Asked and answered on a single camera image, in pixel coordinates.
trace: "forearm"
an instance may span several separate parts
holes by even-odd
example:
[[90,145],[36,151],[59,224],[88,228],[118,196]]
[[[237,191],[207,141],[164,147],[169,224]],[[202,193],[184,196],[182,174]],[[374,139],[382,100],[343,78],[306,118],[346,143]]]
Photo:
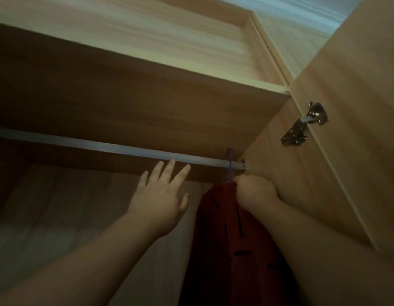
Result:
[[316,305],[394,305],[394,263],[276,200],[254,215]]
[[92,241],[0,295],[0,305],[107,304],[157,239],[150,227],[127,213]]

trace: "metal hinge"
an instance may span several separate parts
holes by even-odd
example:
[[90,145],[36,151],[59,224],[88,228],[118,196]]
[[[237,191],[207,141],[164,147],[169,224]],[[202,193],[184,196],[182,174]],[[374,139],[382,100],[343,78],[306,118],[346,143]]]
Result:
[[281,138],[284,146],[300,146],[307,140],[304,130],[307,129],[308,123],[318,123],[320,126],[327,123],[329,118],[320,103],[309,103],[309,112],[306,117],[298,119],[293,127]]

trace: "person's right arm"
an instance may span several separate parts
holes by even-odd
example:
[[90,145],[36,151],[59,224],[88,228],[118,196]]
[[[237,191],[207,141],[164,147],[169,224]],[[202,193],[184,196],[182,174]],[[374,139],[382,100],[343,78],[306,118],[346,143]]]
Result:
[[314,305],[394,305],[394,262],[286,205],[270,181],[235,182],[239,204],[269,231]]

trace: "red clothing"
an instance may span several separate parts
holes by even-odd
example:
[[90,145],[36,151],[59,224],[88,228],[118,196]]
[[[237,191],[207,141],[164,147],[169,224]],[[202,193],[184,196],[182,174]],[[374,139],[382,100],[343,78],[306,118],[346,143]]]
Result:
[[203,195],[179,305],[295,305],[293,276],[269,232],[223,182]]

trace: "person's left hand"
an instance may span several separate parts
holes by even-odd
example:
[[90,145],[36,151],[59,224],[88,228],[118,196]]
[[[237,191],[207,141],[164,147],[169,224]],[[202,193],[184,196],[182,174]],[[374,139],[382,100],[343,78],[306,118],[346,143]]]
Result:
[[190,165],[187,164],[170,182],[175,163],[171,160],[160,176],[164,165],[160,161],[152,171],[149,182],[146,182],[148,171],[145,171],[129,205],[128,212],[150,224],[159,237],[174,229],[188,208],[189,194],[186,193],[181,200],[177,195],[190,172]]

